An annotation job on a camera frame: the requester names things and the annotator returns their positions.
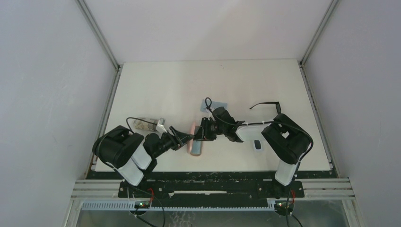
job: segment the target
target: white table surface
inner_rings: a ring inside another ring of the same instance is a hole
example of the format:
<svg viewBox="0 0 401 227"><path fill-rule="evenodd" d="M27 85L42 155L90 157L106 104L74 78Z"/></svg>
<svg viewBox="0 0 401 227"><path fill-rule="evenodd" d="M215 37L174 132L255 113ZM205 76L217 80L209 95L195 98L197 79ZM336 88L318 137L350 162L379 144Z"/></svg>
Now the white table surface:
<svg viewBox="0 0 401 227"><path fill-rule="evenodd" d="M106 132L126 127L127 117L166 119L165 126L189 132L208 116L200 111L205 97L228 103L237 121L261 122L276 116L274 105L249 107L259 102L280 101L282 113L306 130L314 147L299 170L330 170L311 104L296 60L174 61L125 63L114 97ZM147 131L137 131L143 135ZM154 171L274 171L279 158L263 142L264 151L253 151L251 142L233 143L224 135L204 142L202 155L191 156L186 147L169 150L157 158ZM98 160L96 171L111 171Z"/></svg>

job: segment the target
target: white wall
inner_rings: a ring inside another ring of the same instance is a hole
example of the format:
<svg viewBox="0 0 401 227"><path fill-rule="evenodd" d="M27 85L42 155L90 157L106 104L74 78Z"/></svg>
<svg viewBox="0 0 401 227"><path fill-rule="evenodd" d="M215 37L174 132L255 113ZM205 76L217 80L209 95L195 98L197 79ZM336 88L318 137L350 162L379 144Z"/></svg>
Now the white wall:
<svg viewBox="0 0 401 227"><path fill-rule="evenodd" d="M73 0L9 0L0 70L0 226L60 226L114 69Z"/></svg>
<svg viewBox="0 0 401 227"><path fill-rule="evenodd" d="M401 215L401 1L342 1L306 72L366 225Z"/></svg>
<svg viewBox="0 0 401 227"><path fill-rule="evenodd" d="M331 0L87 0L119 63L301 60Z"/></svg>

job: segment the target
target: red wire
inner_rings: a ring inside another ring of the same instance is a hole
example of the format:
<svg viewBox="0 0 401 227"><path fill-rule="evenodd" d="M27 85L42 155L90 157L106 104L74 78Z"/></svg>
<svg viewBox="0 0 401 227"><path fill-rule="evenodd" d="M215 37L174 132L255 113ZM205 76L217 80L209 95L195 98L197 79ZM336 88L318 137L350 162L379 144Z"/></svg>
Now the red wire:
<svg viewBox="0 0 401 227"><path fill-rule="evenodd" d="M151 192L152 192L152 195L155 195L155 192L153 191L152 188L148 188L148 191L151 191ZM154 197L152 196L152 197L150 198L150 203L153 202L153 199L154 199Z"/></svg>

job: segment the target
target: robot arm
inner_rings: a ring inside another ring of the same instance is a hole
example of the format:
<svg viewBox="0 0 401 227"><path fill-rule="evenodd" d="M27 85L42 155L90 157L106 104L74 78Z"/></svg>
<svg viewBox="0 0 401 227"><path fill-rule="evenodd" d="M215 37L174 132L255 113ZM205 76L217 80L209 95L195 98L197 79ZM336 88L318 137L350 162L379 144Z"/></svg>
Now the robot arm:
<svg viewBox="0 0 401 227"><path fill-rule="evenodd" d="M195 135L179 132L171 126L171 133L162 130L161 137L151 133L144 138L123 126L118 126L100 137L93 145L92 151L130 184L137 186L144 176L143 173L151 172L156 167L158 156L169 149L178 150L192 139L213 141L217 135L222 134L232 142L265 139L280 158L274 182L287 186L292 182L300 160L312 148L313 141L308 133L281 113L278 102L264 104L276 105L278 115L271 121L251 124L235 121L223 107L212 111L210 100L210 104L206 106L214 119L202 118Z"/></svg>
<svg viewBox="0 0 401 227"><path fill-rule="evenodd" d="M210 104L206 106L209 107L214 120L202 118L194 140L212 141L221 134L224 134L232 142L263 141L265 139L280 158L275 180L281 185L287 186L291 183L299 167L300 159L309 152L312 138L288 116L281 113L279 102L262 104L275 104L277 116L267 122L243 124L243 121L236 122L223 107L212 111L210 101Z"/></svg>

